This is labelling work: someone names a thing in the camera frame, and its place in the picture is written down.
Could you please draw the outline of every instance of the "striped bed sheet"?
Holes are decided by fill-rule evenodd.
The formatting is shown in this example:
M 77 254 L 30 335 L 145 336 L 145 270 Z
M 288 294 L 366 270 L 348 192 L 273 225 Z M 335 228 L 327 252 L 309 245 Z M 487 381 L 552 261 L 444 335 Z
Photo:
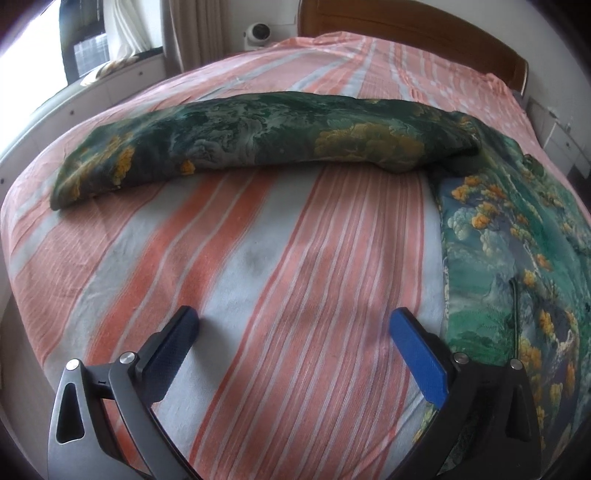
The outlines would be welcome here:
M 232 170 L 49 209 L 61 162 L 95 126 L 281 90 L 460 110 L 568 185 L 495 76 L 361 35 L 292 38 L 167 80 L 47 147 L 2 206 L 12 289 L 54 388 L 68 359 L 113 361 L 195 307 L 200 337 L 154 411 L 201 476 L 384 478 L 426 404 L 387 318 L 406 306 L 439 333 L 444 314 L 439 213 L 421 172 Z

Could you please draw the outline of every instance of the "green floral quilt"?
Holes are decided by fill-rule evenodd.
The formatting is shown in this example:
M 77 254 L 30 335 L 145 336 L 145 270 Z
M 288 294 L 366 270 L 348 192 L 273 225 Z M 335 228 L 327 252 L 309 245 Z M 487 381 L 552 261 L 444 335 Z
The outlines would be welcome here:
M 590 411 L 591 230 L 573 195 L 517 142 L 463 116 L 478 155 L 428 171 L 441 213 L 443 336 L 531 381 L 543 469 Z
M 442 335 L 481 362 L 522 360 L 548 467 L 591 410 L 591 229 L 538 161 L 476 118 L 299 92 L 177 106 L 96 128 L 66 158 L 51 208 L 205 169 L 303 161 L 427 170 L 441 212 Z

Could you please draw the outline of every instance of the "wooden headboard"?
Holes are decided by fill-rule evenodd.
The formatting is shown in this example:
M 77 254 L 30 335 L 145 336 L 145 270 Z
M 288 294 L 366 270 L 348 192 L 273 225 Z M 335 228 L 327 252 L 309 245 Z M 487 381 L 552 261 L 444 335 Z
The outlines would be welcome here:
M 527 62 L 499 39 L 447 12 L 413 0 L 301 0 L 298 34 L 348 31 L 392 40 L 494 73 L 523 94 Z

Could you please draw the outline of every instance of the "window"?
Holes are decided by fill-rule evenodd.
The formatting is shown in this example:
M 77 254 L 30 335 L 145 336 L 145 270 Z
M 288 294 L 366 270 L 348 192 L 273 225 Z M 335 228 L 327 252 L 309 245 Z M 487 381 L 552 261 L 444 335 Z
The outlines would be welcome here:
M 109 61 L 103 0 L 61 0 L 60 38 L 68 84 Z
M 61 59 L 59 13 L 57 0 L 0 57 L 0 152 L 43 102 L 68 85 Z

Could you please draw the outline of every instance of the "white curtain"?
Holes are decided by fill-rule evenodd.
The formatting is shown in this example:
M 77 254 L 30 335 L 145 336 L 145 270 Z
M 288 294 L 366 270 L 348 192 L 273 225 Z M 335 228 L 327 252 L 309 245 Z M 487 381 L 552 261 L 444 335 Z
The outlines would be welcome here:
M 119 60 L 151 48 L 133 0 L 105 0 L 103 12 L 111 60 Z

